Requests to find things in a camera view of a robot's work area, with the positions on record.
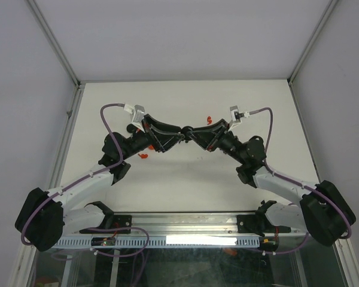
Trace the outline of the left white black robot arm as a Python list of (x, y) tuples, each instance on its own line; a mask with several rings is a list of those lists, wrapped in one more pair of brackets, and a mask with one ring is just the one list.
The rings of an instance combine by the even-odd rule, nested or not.
[(149, 146), (157, 152), (169, 151), (184, 139), (180, 127), (161, 123), (148, 114), (134, 127), (136, 132), (128, 138), (109, 131), (102, 157), (86, 174), (66, 185), (29, 192), (14, 224), (23, 244), (44, 252), (67, 234), (91, 228), (104, 233), (112, 228), (113, 212), (103, 203), (95, 201), (81, 208), (77, 205), (121, 181), (130, 169), (126, 159)]

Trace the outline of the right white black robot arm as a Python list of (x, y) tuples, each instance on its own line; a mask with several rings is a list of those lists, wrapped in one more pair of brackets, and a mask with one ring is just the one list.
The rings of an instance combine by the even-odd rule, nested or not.
[(219, 149), (240, 163), (236, 172), (242, 183), (274, 193), (291, 203), (289, 206), (263, 203), (255, 218), (261, 231), (270, 231), (276, 225), (293, 227), (309, 233), (324, 246), (350, 238), (356, 217), (335, 184), (330, 181), (308, 183), (275, 171), (266, 162), (260, 136), (241, 142), (225, 120), (190, 128), (185, 135), (205, 151)]

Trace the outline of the black earbud charging case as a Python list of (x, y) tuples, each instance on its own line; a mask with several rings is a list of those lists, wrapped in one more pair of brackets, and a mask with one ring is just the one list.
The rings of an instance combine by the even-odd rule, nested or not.
[(184, 135), (184, 139), (186, 141), (190, 141), (191, 140), (191, 133), (193, 131), (193, 128), (190, 126), (185, 126), (181, 129), (181, 134)]

